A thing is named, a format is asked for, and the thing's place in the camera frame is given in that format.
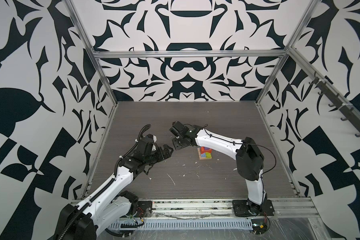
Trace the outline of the natural wood block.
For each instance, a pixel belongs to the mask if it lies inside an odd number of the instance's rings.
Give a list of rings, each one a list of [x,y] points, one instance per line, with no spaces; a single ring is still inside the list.
[[[200,157],[200,155],[201,155],[200,147],[198,148],[198,154],[199,154],[199,160],[210,160],[210,159],[207,159],[207,158],[202,159],[202,158]]]

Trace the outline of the orange wood block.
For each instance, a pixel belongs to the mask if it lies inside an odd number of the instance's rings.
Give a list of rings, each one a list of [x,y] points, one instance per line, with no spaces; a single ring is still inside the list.
[[[201,152],[201,154],[203,154],[203,153],[211,153],[212,149],[209,150],[209,151],[206,151],[206,150],[204,150],[204,147],[200,147],[200,152]]]

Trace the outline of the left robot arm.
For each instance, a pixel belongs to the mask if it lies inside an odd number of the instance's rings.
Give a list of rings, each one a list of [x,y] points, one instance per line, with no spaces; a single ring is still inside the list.
[[[113,174],[92,194],[75,206],[68,204],[60,212],[53,240],[95,240],[120,217],[133,215],[139,198],[125,191],[146,167],[169,159],[173,148],[159,147],[154,135],[138,137],[135,145],[120,156]]]

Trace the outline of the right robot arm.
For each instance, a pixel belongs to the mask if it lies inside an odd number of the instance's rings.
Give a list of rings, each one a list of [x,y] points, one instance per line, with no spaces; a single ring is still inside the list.
[[[206,147],[235,160],[239,175],[246,180],[249,203],[262,205],[266,198],[261,180],[264,155],[253,139],[233,139],[213,133],[205,127],[187,126],[179,121],[173,123],[170,132],[175,136],[173,144],[176,150],[188,146]]]

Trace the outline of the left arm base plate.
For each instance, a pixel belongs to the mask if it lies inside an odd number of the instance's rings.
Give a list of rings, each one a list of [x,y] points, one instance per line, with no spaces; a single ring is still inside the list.
[[[152,201],[138,201],[132,203],[128,208],[128,211],[125,215],[122,215],[120,218],[129,218],[133,216],[135,218],[144,218],[152,213],[153,202]]]

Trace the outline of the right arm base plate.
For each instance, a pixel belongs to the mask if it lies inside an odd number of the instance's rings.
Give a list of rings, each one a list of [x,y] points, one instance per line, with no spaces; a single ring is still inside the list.
[[[236,217],[273,216],[275,209],[271,200],[265,198],[262,205],[250,200],[233,200],[233,211]]]

